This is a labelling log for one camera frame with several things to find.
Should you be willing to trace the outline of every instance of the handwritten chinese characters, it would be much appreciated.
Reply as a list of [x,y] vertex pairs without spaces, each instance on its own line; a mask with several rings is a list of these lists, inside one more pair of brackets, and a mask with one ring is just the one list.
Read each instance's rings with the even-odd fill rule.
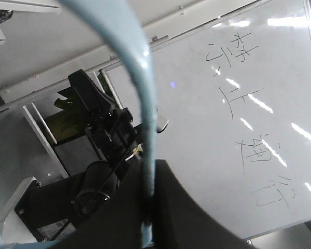
[[252,192],[252,194],[258,195],[256,206],[266,206],[283,201],[286,207],[289,208],[288,199],[294,199],[296,197],[295,190],[290,186],[291,181],[291,179],[281,175],[268,180],[265,187]]
[[250,56],[252,51],[259,46],[252,46],[246,48],[246,41],[248,40],[251,33],[241,35],[240,33],[232,34],[232,39],[228,42],[228,46],[216,47],[215,44],[210,43],[208,45],[212,46],[211,50],[207,53],[205,60],[208,62],[213,62],[216,64],[215,74],[213,77],[220,75],[220,69],[223,66],[223,62],[232,68],[232,63],[230,58],[239,58],[241,62],[246,61],[246,57]]
[[233,93],[234,93],[236,90],[238,90],[238,89],[239,89],[239,87],[238,87],[238,88],[235,88],[235,89],[232,90],[232,91],[229,91],[228,93],[226,92],[226,94],[225,94],[224,91],[219,87],[220,92],[222,93],[222,95],[223,95],[224,98],[226,99],[227,104],[228,104],[228,106],[229,106],[229,109],[230,109],[230,112],[231,112],[231,116],[232,116],[232,120],[234,120],[232,102],[233,102],[233,101],[237,101],[237,100],[239,100],[239,99],[242,99],[242,100],[244,101],[244,103],[246,103],[245,98],[246,98],[247,96],[249,96],[249,95],[251,95],[251,94],[254,94],[254,93],[257,93],[257,92],[259,92],[259,91],[262,90],[262,89],[259,89],[259,90],[257,90],[257,91],[253,91],[253,92],[250,92],[250,93],[244,93],[243,95],[240,95],[240,94],[239,94],[239,96],[228,97],[228,95],[233,95]]
[[[244,175],[246,175],[247,170],[262,171],[262,167],[267,166],[265,164],[274,159],[277,159],[283,166],[287,166],[279,153],[265,141],[267,136],[269,134],[263,136],[260,134],[250,141],[242,140],[241,142],[236,142],[241,149]],[[277,150],[280,150],[281,146],[279,143],[277,143],[277,146]],[[292,179],[283,175],[275,175],[268,179],[264,186],[251,193],[257,197],[256,206],[261,207],[283,201],[286,207],[289,208],[288,199],[296,197],[295,190],[290,187],[291,181]]]

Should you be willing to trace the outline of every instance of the whiteboard frame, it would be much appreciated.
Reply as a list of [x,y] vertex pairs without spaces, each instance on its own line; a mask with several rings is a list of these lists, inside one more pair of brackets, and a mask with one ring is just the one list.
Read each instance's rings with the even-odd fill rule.
[[[151,48],[151,52],[155,52],[155,51],[157,51],[159,49],[167,47],[167,46],[169,46],[169,45],[171,45],[173,43],[176,43],[176,42],[178,42],[178,41],[180,41],[182,39],[185,39],[185,38],[187,38],[189,36],[192,36],[192,35],[200,32],[202,30],[210,28],[210,27],[212,27],[212,26],[214,26],[214,25],[216,25],[218,23],[226,21],[226,20],[228,20],[230,18],[238,16],[238,15],[244,13],[244,12],[247,12],[247,11],[249,11],[251,9],[257,8],[257,7],[259,7],[259,6],[263,5],[263,4],[271,2],[271,1],[273,1],[273,0],[258,0],[256,2],[250,3],[250,4],[248,4],[248,5],[246,5],[246,6],[242,7],[242,8],[239,8],[237,10],[234,10],[234,11],[232,11],[232,12],[222,16],[221,18],[210,20],[209,22],[204,23],[204,24],[202,24],[202,25],[200,25],[200,26],[198,26],[198,27],[196,27],[194,29],[191,29],[191,30],[189,30],[189,31],[187,31],[187,32],[185,32],[185,33],[183,33],[181,35],[173,37],[170,40],[165,41],[164,43],[156,45],[156,46]],[[302,0],[302,2],[304,4],[305,15],[306,15],[307,20],[308,20],[308,29],[309,29],[310,41],[311,41],[311,22],[310,22],[310,20],[311,20],[311,7],[310,7],[309,0]],[[118,102],[118,105],[119,105],[119,107],[121,109],[124,108],[124,106],[123,106],[123,104],[122,104],[122,102],[121,102],[117,92],[115,91],[115,88],[114,88],[114,86],[113,86],[113,84],[112,84],[112,82],[111,82],[107,72],[113,70],[114,68],[122,66],[122,65],[123,65],[123,63],[121,61],[119,61],[119,62],[115,62],[115,63],[113,63],[113,64],[111,64],[111,65],[101,69],[101,73],[103,74],[104,78],[106,79],[107,84],[108,84],[108,86],[109,86],[109,88],[110,88],[110,90],[111,90],[115,100]],[[275,229],[271,229],[271,230],[266,231],[264,233],[259,233],[259,234],[255,235],[255,236],[251,236],[251,237],[247,237],[247,238],[243,238],[243,239],[244,240],[251,240],[251,239],[254,239],[254,238],[257,238],[257,237],[269,234],[269,233],[272,233],[272,232],[276,232],[276,231],[279,231],[279,230],[283,230],[283,229],[286,229],[286,228],[289,228],[289,227],[292,227],[292,226],[295,226],[295,225],[299,225],[299,224],[308,222],[310,220],[311,220],[311,218],[307,218],[307,219],[304,219],[304,220],[297,221],[295,223],[291,223],[291,224],[286,225],[286,226],[281,226],[281,227],[278,227],[278,228],[275,228]]]

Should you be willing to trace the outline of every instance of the white panel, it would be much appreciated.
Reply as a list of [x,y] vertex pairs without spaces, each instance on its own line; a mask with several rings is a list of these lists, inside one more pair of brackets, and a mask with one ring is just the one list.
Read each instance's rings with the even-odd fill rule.
[[[158,158],[241,238],[311,219],[305,3],[261,1],[153,53],[159,105],[169,118]],[[124,67],[107,75],[137,124],[138,98]]]
[[23,180],[0,213],[0,233],[5,244],[37,242],[15,212],[17,203],[34,180],[35,177]]
[[26,120],[30,124],[32,130],[36,133],[37,137],[39,138],[41,144],[43,145],[44,149],[47,151],[48,155],[51,157],[53,160],[54,165],[57,167],[57,169],[60,171],[61,175],[64,178],[69,177],[66,170],[64,169],[63,165],[61,164],[60,160],[58,159],[57,155],[55,154],[53,148],[47,141],[45,135],[41,131],[40,127],[34,120],[33,116],[29,112],[28,108],[26,106],[21,106],[21,111],[23,112]]

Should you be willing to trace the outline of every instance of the cylindrical motor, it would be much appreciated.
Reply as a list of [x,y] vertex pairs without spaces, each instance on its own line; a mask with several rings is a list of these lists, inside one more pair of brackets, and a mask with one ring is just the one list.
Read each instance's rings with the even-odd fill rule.
[[81,217],[88,217],[98,206],[110,199],[117,185],[117,177],[113,174],[100,189],[101,184],[111,173],[108,162],[95,162],[85,171],[80,191],[74,202],[74,209]]

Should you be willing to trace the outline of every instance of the curved cable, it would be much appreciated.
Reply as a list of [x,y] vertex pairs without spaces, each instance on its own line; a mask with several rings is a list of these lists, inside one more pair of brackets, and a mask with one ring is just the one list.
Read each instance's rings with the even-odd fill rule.
[[151,200],[154,194],[157,109],[149,45],[140,25],[124,0],[60,0],[94,28],[118,53],[128,69],[142,109],[142,183],[147,217],[142,224],[143,246],[152,238]]

